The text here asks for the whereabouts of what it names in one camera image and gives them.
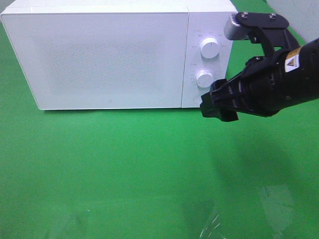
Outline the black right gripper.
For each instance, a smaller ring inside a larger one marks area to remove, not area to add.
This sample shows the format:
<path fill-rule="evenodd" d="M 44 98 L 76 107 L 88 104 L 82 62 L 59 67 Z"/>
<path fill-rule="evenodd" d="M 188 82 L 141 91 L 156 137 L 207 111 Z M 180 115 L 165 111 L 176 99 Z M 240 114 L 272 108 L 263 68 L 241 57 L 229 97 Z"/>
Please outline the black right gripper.
<path fill-rule="evenodd" d="M 202 116 L 232 122 L 238 120 L 237 112 L 269 117 L 284 108 L 300 104 L 300 68 L 286 71 L 286 64 L 298 59 L 298 55 L 289 54 L 286 51 L 278 55 L 270 66 L 266 66 L 265 59 L 250 60 L 244 70 L 230 80 L 213 82 L 210 93 L 213 96 L 231 96 L 231 110 L 216 108 L 210 93 L 206 93 L 201 96 Z"/>

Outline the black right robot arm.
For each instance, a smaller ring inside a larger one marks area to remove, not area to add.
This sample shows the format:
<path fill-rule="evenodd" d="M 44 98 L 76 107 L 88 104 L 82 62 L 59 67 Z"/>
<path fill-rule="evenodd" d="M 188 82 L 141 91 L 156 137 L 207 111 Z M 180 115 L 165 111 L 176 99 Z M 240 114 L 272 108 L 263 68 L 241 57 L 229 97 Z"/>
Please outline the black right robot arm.
<path fill-rule="evenodd" d="M 274 56 L 255 56 L 232 79 L 220 79 L 202 95 L 203 117 L 224 122 L 238 113 L 270 117 L 319 97 L 319 41 Z"/>

